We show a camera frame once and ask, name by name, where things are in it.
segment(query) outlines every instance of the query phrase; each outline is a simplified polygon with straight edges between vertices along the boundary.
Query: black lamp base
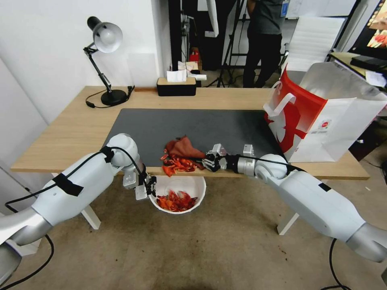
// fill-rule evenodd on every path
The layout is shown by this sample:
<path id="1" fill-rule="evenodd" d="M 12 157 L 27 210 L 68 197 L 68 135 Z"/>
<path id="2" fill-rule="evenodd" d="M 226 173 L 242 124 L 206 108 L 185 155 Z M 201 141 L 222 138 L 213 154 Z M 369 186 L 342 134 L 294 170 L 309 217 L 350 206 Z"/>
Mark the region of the black lamp base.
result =
<path id="1" fill-rule="evenodd" d="M 112 90 L 111 93 L 105 92 L 101 96 L 101 102 L 106 106 L 115 106 L 125 103 L 128 100 L 128 95 L 122 90 Z"/>

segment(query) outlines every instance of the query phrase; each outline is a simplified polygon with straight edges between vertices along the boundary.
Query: id badge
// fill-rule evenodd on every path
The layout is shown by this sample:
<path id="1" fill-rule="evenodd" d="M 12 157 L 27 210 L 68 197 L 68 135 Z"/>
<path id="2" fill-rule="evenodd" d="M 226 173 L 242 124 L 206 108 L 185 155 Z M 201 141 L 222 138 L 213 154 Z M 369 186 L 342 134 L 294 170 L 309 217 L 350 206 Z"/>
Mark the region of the id badge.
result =
<path id="1" fill-rule="evenodd" d="M 281 7 L 281 17 L 285 17 L 287 13 L 287 8 L 289 7 L 289 0 L 283 0 L 282 1 L 282 7 Z"/>

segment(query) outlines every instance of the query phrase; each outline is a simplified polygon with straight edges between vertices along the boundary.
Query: black desk mat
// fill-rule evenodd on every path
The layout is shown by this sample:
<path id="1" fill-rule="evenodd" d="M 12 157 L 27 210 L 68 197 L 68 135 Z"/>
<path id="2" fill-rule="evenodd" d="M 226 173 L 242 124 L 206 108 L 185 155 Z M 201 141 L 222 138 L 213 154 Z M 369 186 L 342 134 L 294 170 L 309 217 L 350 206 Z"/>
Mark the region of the black desk mat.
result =
<path id="1" fill-rule="evenodd" d="M 122 109 L 104 145 L 114 135 L 127 133 L 151 167 L 161 166 L 165 145 L 184 135 L 203 152 L 221 143 L 229 154 L 242 154 L 243 146 L 252 144 L 257 157 L 282 155 L 263 116 L 261 110 Z"/>

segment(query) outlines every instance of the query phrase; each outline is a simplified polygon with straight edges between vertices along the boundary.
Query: brown cloth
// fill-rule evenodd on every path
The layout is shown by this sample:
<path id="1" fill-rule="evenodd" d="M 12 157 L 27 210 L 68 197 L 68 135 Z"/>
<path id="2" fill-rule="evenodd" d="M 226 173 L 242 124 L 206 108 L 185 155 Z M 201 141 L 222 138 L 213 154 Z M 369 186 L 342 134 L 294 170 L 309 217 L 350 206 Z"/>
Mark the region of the brown cloth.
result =
<path id="1" fill-rule="evenodd" d="M 200 170 L 204 169 L 204 166 L 201 163 L 195 162 L 195 160 L 204 159 L 206 155 L 200 150 L 197 150 L 196 148 L 192 147 L 192 143 L 186 135 L 181 137 L 180 139 L 169 141 L 165 146 L 165 149 L 168 151 L 169 156 L 175 155 L 177 157 L 182 157 L 185 159 L 193 158 L 195 165 Z"/>

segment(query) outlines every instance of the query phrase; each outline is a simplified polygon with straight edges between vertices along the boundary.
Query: tissue box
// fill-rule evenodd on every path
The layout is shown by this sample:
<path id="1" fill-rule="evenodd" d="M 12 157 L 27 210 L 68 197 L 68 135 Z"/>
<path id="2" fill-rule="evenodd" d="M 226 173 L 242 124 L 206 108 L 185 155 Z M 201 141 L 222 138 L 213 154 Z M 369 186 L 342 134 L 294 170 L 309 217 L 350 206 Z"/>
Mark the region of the tissue box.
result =
<path id="1" fill-rule="evenodd" d="M 180 83 L 168 82 L 166 78 L 158 78 L 157 92 L 161 97 L 165 96 L 185 96 L 196 94 L 196 79 L 188 77 L 187 81 Z"/>

